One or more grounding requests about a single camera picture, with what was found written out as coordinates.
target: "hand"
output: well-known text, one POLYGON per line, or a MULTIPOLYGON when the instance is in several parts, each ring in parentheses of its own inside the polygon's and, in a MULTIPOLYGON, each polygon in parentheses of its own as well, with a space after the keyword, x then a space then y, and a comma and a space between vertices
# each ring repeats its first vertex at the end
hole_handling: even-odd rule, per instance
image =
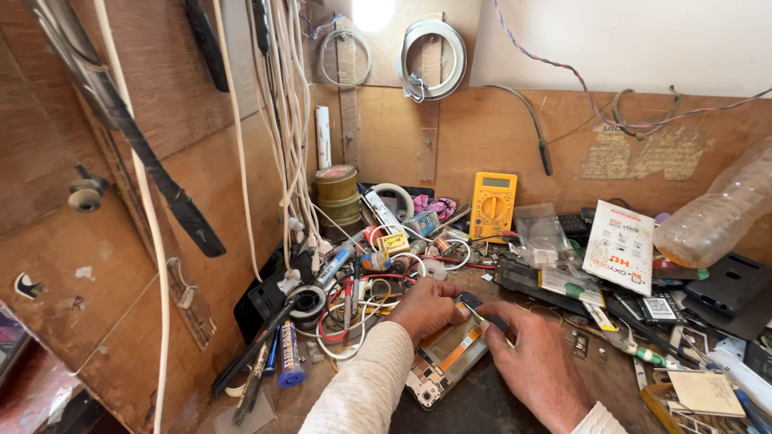
POLYGON ((512 349, 498 327, 488 321, 480 324, 496 368, 512 393, 553 434, 573 431, 592 409, 592 401, 560 326, 511 303, 483 304, 476 311, 484 317, 501 317, 512 334, 510 340, 516 342, 512 349))
POLYGON ((459 309, 453 303, 462 292, 461 287, 451 283, 419 277, 387 320, 401 325, 416 347, 418 341, 445 325, 461 324, 469 318, 469 309, 459 309))

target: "yellow multimeter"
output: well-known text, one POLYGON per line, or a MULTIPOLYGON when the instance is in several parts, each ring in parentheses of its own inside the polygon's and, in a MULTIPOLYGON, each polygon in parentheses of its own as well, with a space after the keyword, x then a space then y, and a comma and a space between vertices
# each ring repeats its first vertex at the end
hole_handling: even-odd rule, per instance
MULTIPOLYGON (((469 225, 469 236, 472 239, 503 235, 504 231, 510 230, 516 186, 517 175, 477 172, 472 199, 472 221, 469 225)), ((487 241, 506 244, 501 238, 491 238, 487 241)))

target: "white sleeve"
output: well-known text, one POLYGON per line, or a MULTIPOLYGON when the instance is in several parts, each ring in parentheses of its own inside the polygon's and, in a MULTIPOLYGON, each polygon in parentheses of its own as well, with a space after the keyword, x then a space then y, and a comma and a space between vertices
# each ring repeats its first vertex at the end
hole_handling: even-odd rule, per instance
POLYGON ((393 321, 367 334, 354 360, 330 381, 301 434, 385 434, 413 363, 408 332, 393 321))
POLYGON ((627 434, 627 431, 598 401, 571 434, 627 434))

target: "pink cloth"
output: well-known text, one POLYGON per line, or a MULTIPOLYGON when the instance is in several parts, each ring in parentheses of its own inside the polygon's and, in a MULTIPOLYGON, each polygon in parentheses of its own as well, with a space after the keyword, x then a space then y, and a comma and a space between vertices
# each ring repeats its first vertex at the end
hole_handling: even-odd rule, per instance
POLYGON ((436 211, 437 217, 440 223, 450 217, 455 212, 455 202, 446 198, 437 198, 432 203, 429 202, 427 195, 418 195, 413 199, 413 205, 415 205, 415 213, 418 214, 422 211, 436 211))

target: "sim tray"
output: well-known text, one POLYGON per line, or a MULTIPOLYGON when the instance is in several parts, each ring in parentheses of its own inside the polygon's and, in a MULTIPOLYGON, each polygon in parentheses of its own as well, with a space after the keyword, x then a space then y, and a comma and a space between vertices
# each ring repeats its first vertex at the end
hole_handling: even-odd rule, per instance
POLYGON ((571 336, 574 338, 563 336, 563 339, 574 342, 574 354, 587 360, 587 349, 590 347, 590 337, 584 333, 578 331, 572 331, 571 336))

